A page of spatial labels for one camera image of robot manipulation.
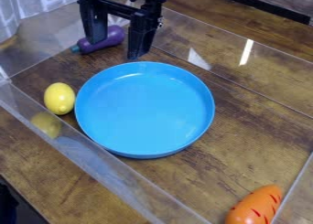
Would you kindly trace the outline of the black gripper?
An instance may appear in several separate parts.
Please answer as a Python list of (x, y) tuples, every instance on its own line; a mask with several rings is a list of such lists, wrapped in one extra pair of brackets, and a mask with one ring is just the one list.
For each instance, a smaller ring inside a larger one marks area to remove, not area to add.
[[(165, 0), (77, 0), (85, 38), (90, 43), (107, 38), (107, 14), (129, 18), (135, 12), (148, 12), (153, 20), (161, 18)], [(127, 58), (137, 59), (149, 52), (156, 27), (151, 21), (135, 18), (128, 27)]]

